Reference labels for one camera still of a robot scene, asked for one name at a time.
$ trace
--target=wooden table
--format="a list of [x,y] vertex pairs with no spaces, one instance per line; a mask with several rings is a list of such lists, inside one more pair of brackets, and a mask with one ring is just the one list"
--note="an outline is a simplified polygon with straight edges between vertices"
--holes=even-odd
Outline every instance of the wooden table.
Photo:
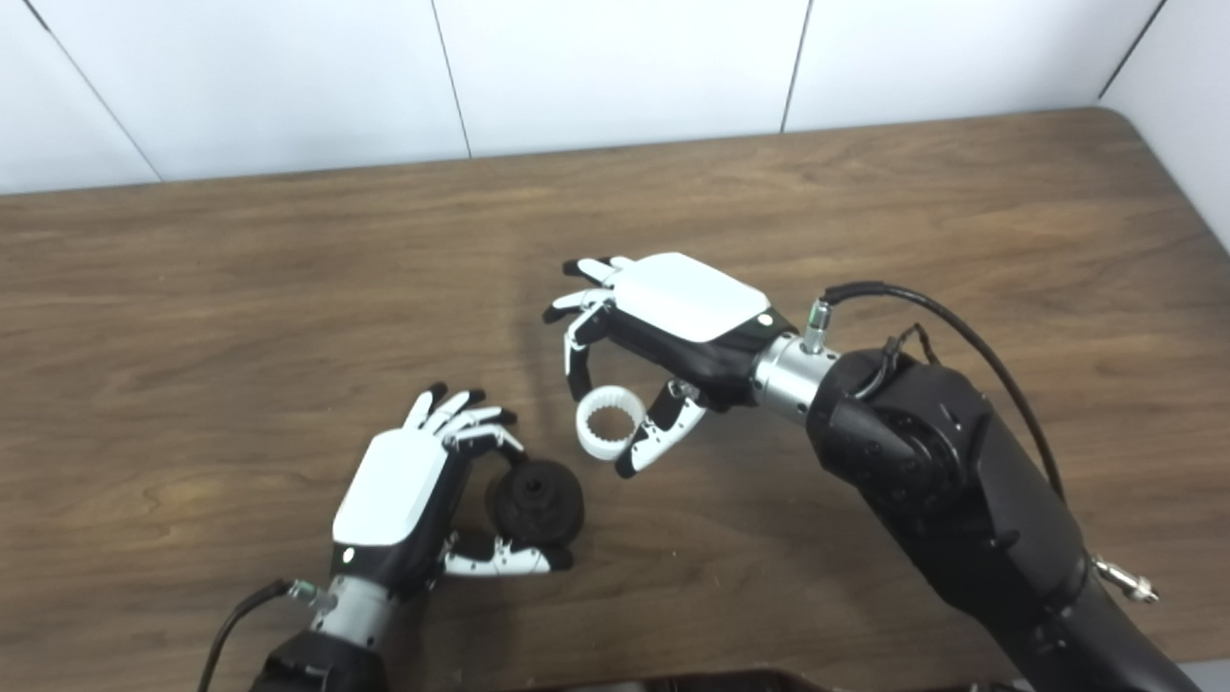
[[[1032,397],[1089,545],[1162,590],[1132,617],[1178,659],[1230,655],[1230,263],[1132,127],[1090,109],[0,198],[6,688],[191,688],[240,597],[326,578],[362,450],[434,380],[517,411],[588,524],[572,573],[442,584],[417,637],[408,611],[401,690],[1010,675],[772,414],[711,417],[631,482],[581,454],[562,326],[539,321],[579,286],[560,262],[665,250],[796,320],[868,277],[957,309]],[[919,316],[843,306],[831,343]],[[613,345],[593,364],[646,399],[664,379]],[[478,463],[459,525],[499,467]],[[215,690],[304,622],[245,621]]]

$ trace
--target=robotic finger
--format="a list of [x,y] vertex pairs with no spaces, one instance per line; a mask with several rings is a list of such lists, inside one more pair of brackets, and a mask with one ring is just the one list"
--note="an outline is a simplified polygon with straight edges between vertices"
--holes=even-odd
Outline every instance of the robotic finger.
[[483,533],[458,532],[444,557],[444,574],[453,576],[513,576],[572,568],[572,553],[560,547],[534,547]]
[[705,418],[699,398],[700,391],[691,385],[681,380],[667,382],[637,427],[632,442],[615,460],[615,472],[621,478],[632,478],[686,438]]

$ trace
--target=robotic hand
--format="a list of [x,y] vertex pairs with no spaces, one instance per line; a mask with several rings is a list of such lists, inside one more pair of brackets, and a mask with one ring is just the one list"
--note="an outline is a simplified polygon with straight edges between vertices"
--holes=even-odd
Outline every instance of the robotic hand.
[[[930,297],[878,281],[830,288],[802,334],[764,293],[664,253],[566,262],[598,288],[555,300],[573,398],[590,388],[588,345],[606,336],[673,376],[616,462],[627,478],[683,440],[706,409],[764,406],[801,425],[820,466],[852,484],[935,591],[978,619],[1034,690],[1198,692],[1096,579],[1153,602],[1148,580],[1091,556],[1063,500],[1028,403],[989,345]],[[889,295],[953,326],[1000,376],[1034,438],[1050,486],[988,399],[940,365],[915,324],[882,349],[824,345],[831,309]],[[902,354],[918,333],[927,363]]]
[[[529,461],[504,425],[515,423],[471,390],[443,401],[433,386],[411,408],[405,425],[376,435],[333,519],[332,584],[276,581],[242,602],[210,650],[199,692],[208,688],[221,644],[239,617],[288,595],[316,612],[309,629],[278,647],[256,678],[256,692],[383,692],[376,649],[399,606],[430,590],[442,574],[508,576],[563,570],[563,546],[581,529],[581,486],[562,466]],[[450,526],[471,461],[497,451],[512,465],[493,489],[493,514],[506,536]],[[530,540],[542,545],[530,545]]]
[[[558,297],[542,313],[550,323],[579,312],[563,334],[563,374],[573,399],[593,390],[589,345],[604,337],[673,376],[615,460],[624,478],[686,438],[706,411],[760,403],[770,387],[755,377],[761,356],[795,353],[787,345],[797,340],[797,329],[764,293],[685,254],[577,259],[566,262],[563,273],[598,285]],[[771,387],[791,387],[786,380]]]

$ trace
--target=white wall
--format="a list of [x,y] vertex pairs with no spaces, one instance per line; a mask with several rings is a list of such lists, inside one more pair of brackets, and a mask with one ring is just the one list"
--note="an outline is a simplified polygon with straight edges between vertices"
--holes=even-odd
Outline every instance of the white wall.
[[[1085,106],[1159,0],[31,1],[54,38],[0,0],[0,55],[84,79],[0,63],[9,191]],[[100,139],[154,170],[57,162]]]
[[1102,102],[1137,125],[1230,246],[1230,2],[1167,2]]
[[157,176],[21,0],[0,0],[0,193]]
[[476,156],[766,134],[807,0],[437,0]]
[[815,0],[788,130],[1087,106],[1159,0]]
[[466,156],[430,0],[36,6],[164,178]]

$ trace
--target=metal fitting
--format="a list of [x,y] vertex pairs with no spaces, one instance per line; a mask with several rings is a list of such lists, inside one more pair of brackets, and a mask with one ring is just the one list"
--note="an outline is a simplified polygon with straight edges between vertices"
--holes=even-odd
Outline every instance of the metal fitting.
[[337,607],[337,596],[322,591],[315,584],[301,579],[296,579],[290,585],[290,591],[287,591],[287,596],[322,615]]
[[1097,569],[1097,575],[1106,581],[1119,588],[1123,595],[1128,597],[1129,601],[1135,601],[1137,604],[1156,604],[1161,600],[1161,595],[1154,591],[1153,583],[1132,574],[1130,572],[1121,568],[1114,563],[1108,563],[1102,559],[1101,556],[1090,556],[1093,560],[1093,568]]
[[824,332],[829,328],[829,318],[833,316],[833,307],[828,302],[817,297],[812,302],[812,312],[807,315],[807,328],[803,331],[803,353],[808,356],[817,356],[824,352]]

